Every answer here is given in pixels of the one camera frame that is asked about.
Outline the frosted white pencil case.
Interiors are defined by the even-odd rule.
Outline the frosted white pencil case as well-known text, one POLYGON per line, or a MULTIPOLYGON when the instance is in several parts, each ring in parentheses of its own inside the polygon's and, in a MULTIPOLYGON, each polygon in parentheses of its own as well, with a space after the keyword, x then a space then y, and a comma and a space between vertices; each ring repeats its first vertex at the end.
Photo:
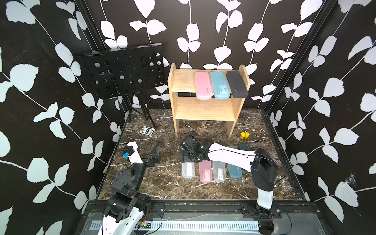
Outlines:
POLYGON ((182 163, 182 176, 187 179, 191 179, 195 176, 194 163, 182 163))

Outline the pink pencil case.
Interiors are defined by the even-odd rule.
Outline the pink pencil case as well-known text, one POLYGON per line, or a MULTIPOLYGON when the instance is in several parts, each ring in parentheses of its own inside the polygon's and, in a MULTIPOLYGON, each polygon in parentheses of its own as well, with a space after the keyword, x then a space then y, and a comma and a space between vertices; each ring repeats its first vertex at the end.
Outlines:
POLYGON ((201 183, 210 183, 212 181, 211 161, 203 160, 199 163, 199 178, 201 183))
POLYGON ((195 73, 195 87, 196 98, 198 100, 210 100, 212 93, 212 86, 209 73, 206 71, 197 71, 195 73))

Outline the clear white pencil case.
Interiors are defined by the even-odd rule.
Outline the clear white pencil case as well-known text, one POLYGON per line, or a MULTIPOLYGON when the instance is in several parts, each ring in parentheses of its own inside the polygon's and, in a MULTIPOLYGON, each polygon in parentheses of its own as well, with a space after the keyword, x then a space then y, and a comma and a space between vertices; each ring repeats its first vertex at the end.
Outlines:
POLYGON ((218 183, 226 181, 226 164, 220 161, 213 161, 214 180, 218 183))

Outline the teal pencil case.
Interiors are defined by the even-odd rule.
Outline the teal pencil case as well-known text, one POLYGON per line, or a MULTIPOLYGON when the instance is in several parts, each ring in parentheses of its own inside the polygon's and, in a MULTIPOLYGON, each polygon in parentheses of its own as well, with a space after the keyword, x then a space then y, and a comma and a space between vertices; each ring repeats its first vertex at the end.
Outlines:
POLYGON ((233 179, 240 179, 242 177, 242 169, 236 165, 228 163, 230 177, 233 179))

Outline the dark green pencil case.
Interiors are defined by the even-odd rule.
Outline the dark green pencil case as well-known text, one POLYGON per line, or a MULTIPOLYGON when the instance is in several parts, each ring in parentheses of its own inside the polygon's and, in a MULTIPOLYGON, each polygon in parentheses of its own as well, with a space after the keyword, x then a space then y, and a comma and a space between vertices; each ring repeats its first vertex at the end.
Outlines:
MULTIPOLYGON (((238 144, 239 150, 246 150, 246 151, 251 151, 251 148, 248 144, 238 144)), ((244 170, 245 173, 251 174, 251 171, 244 170)))

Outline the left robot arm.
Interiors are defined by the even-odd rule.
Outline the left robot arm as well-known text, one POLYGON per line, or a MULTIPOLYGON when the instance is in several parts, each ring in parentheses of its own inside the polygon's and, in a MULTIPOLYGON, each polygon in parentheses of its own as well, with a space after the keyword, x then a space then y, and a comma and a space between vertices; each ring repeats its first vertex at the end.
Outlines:
POLYGON ((151 198, 139 192, 146 169, 161 162, 160 146, 155 144, 148 158, 141 158, 136 142, 122 149, 122 158, 130 166, 117 172, 111 181, 113 193, 102 214, 99 235, 130 235, 134 231, 156 230, 145 221, 151 214, 151 198))

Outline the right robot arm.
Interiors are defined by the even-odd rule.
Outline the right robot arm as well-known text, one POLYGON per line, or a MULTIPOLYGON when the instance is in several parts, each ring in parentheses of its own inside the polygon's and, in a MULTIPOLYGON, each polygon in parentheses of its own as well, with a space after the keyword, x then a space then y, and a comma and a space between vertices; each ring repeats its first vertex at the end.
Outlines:
POLYGON ((217 161, 250 172, 253 183, 258 189, 258 206, 266 210, 272 208, 278 167, 264 149, 259 148, 256 151, 240 150, 225 147, 210 140, 199 143, 191 136, 182 140, 181 148, 188 153, 188 161, 190 162, 217 161))

